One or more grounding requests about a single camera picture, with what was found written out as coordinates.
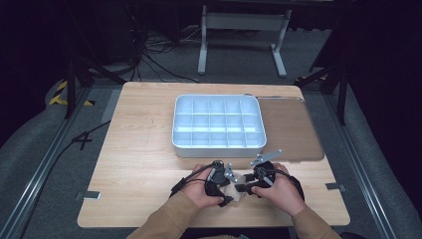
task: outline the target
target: metal rail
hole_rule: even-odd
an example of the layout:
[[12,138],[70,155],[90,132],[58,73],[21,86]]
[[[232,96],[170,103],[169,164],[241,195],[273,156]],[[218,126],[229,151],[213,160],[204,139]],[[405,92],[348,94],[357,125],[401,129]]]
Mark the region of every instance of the metal rail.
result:
[[366,203],[372,213],[375,220],[376,226],[381,233],[382,238],[397,238],[391,224],[384,212],[382,204],[378,198],[375,189],[372,186],[372,182],[369,179],[368,174],[362,164],[359,154],[354,147],[353,141],[349,136],[346,126],[341,125],[336,114],[336,105],[334,99],[330,95],[323,95],[323,99],[328,106],[329,112],[336,122],[336,127],[340,132],[340,135],[345,143],[348,154],[350,156],[350,165],[357,178],[360,188],[362,189],[363,196],[365,197]]
[[19,202],[16,204],[12,214],[9,216],[6,224],[3,226],[0,232],[0,239],[15,238],[16,233],[19,232],[20,227],[25,222],[29,220],[28,213],[35,206],[34,202],[37,196],[42,191],[42,185],[47,179],[48,171],[54,165],[56,157],[60,153],[62,142],[72,124],[76,118],[78,111],[84,105],[85,100],[88,98],[91,89],[82,88],[81,92],[77,99],[77,104],[74,112],[68,119],[64,119],[62,124],[59,126],[59,129],[49,147],[46,154],[44,155],[40,165],[35,171],[34,175],[28,182]]

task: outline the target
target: white metal stand leg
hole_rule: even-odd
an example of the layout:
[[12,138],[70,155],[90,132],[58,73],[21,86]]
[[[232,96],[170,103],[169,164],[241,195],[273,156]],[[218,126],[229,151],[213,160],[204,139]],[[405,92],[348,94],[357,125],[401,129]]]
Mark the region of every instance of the white metal stand leg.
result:
[[198,74],[204,75],[207,65],[207,6],[202,7],[202,23],[201,23],[201,51],[199,52]]
[[280,55],[280,49],[289,25],[291,13],[292,10],[287,10],[285,15],[208,13],[207,6],[203,6],[201,22],[202,41],[199,53],[198,74],[205,74],[207,64],[207,29],[241,29],[279,31],[279,40],[277,44],[271,45],[271,51],[279,76],[284,78],[287,73],[283,65],[282,56]]
[[274,61],[277,66],[277,71],[279,72],[279,76],[284,78],[287,76],[285,65],[283,64],[282,56],[280,55],[280,49],[282,48],[283,39],[285,38],[286,30],[289,25],[290,17],[292,14],[292,10],[287,10],[285,13],[285,19],[280,26],[280,34],[279,34],[279,41],[276,44],[271,45],[271,51],[273,52]]

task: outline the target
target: clamp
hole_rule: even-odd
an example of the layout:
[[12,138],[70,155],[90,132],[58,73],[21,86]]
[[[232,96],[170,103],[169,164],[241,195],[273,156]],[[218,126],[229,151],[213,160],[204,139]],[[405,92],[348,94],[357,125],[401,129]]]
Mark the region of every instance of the clamp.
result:
[[176,185],[173,186],[173,188],[171,188],[170,197],[186,186],[188,182],[195,180],[189,180],[191,177],[210,167],[212,167],[212,170],[207,179],[204,180],[205,193],[208,196],[222,197],[224,200],[218,204],[220,207],[227,205],[233,200],[233,197],[226,196],[222,191],[220,191],[220,188],[229,185],[230,181],[237,181],[237,179],[234,177],[231,164],[229,163],[229,166],[224,168],[224,162],[221,160],[215,160],[211,164],[205,165],[188,176],[183,177]]
[[288,178],[288,180],[295,186],[298,190],[299,195],[303,200],[305,200],[304,191],[302,189],[301,183],[293,176],[274,168],[274,165],[270,160],[274,157],[280,155],[282,151],[279,149],[276,152],[270,152],[266,154],[258,154],[257,157],[251,162],[251,166],[254,167],[254,172],[245,174],[246,182],[258,180],[255,182],[247,184],[236,184],[236,190],[238,192],[248,192],[249,195],[254,194],[252,192],[252,187],[259,186],[264,188],[269,188],[273,186],[274,181],[276,180],[276,173],[282,174]]

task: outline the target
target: hand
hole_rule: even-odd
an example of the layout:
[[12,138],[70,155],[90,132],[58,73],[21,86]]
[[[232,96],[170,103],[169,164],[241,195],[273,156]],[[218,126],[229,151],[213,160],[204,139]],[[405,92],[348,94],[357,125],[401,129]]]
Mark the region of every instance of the hand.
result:
[[[284,165],[274,163],[274,168],[289,173]],[[279,209],[287,212],[291,217],[307,208],[295,186],[284,176],[276,173],[274,185],[269,188],[252,187],[252,192],[269,199]]]
[[[193,171],[196,171],[203,166],[204,165],[197,164],[195,168],[193,168]],[[207,168],[194,175],[193,177],[189,178],[189,182],[181,189],[181,191],[186,194],[186,196],[188,196],[200,210],[209,206],[218,205],[223,201],[222,197],[212,197],[205,193],[204,184],[210,172],[211,168]]]

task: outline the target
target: dark background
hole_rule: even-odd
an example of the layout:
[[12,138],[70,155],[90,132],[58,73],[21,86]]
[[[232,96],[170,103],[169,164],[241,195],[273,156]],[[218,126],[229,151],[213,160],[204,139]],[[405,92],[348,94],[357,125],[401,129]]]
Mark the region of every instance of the dark background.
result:
[[[421,7],[416,1],[366,2],[371,4],[360,15],[337,12],[342,16],[339,22],[336,14],[325,22],[317,15],[311,19],[294,15],[291,27],[334,28],[315,66],[327,67],[349,57],[348,79],[359,105],[421,214],[422,31],[417,24]],[[171,34],[177,38],[191,21],[197,24],[201,10],[148,7],[141,12],[141,23],[161,26],[159,30],[170,38]],[[0,145],[45,108],[45,95],[64,76],[72,52],[100,65],[127,63],[136,57],[124,9],[119,1],[0,1]],[[177,21],[165,24],[169,20],[160,18],[164,16],[160,11],[169,11],[172,14],[165,16]],[[60,16],[59,21],[52,20],[54,16]],[[67,37],[62,24],[71,33]]]

